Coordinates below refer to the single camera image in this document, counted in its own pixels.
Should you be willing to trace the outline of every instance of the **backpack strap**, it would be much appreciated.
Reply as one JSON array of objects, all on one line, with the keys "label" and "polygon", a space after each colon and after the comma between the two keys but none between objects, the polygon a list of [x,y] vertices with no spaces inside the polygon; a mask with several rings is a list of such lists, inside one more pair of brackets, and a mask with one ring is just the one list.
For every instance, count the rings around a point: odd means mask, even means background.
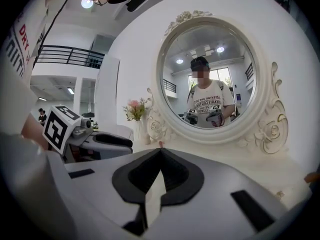
[{"label": "backpack strap", "polygon": [[217,80],[217,82],[218,82],[218,84],[220,86],[221,91],[223,91],[224,90],[224,82],[222,82],[220,80]]},{"label": "backpack strap", "polygon": [[189,102],[189,97],[190,97],[190,95],[191,95],[191,98],[192,98],[192,99],[194,98],[196,86],[197,86],[197,85],[192,86],[192,88],[191,88],[191,90],[190,90],[190,92],[189,92],[189,95],[188,95],[188,100],[186,101],[186,103]]}]

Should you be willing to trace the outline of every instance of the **pink flower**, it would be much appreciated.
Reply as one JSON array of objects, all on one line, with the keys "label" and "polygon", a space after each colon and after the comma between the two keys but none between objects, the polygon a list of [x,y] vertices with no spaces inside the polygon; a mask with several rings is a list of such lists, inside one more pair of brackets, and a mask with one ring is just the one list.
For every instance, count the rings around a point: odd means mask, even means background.
[{"label": "pink flower", "polygon": [[137,100],[129,100],[128,101],[128,106],[136,108],[136,107],[139,106],[139,101],[137,101]]}]

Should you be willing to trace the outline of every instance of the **flower vase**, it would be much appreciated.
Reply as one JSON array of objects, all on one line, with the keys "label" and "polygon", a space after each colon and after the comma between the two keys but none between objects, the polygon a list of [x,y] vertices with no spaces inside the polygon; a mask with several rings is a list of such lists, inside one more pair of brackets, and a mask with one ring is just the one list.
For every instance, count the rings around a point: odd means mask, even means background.
[{"label": "flower vase", "polygon": [[135,121],[133,139],[134,141],[141,141],[143,138],[144,138],[144,124],[142,121]]}]

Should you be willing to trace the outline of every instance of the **flower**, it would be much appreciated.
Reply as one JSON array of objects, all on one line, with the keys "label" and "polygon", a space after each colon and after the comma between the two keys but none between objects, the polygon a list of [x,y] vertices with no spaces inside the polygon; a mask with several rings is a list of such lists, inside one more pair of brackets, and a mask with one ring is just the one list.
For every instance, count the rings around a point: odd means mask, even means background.
[{"label": "flower", "polygon": [[141,117],[144,115],[146,111],[146,103],[148,101],[141,98],[140,101],[137,100],[129,100],[127,106],[123,107],[123,111],[125,112],[126,119],[128,121],[136,120],[140,121]]},{"label": "flower", "polygon": [[136,108],[136,107],[139,106],[139,101],[137,101],[137,100],[129,100],[128,101],[128,106]]}]

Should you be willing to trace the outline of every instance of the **balcony railing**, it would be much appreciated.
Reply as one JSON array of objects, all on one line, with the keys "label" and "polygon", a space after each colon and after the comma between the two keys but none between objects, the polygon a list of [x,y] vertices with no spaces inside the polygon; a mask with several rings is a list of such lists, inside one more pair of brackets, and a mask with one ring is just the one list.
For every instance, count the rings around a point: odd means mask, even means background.
[{"label": "balcony railing", "polygon": [[248,80],[254,75],[254,68],[252,67],[252,63],[249,65],[245,74],[246,74],[246,79],[248,79]]},{"label": "balcony railing", "polygon": [[35,63],[59,63],[100,69],[105,55],[92,50],[59,45],[43,45]]},{"label": "balcony railing", "polygon": [[177,92],[177,86],[174,83],[163,79],[163,85],[164,85],[164,89],[171,91],[171,92],[174,92],[174,93]]}]

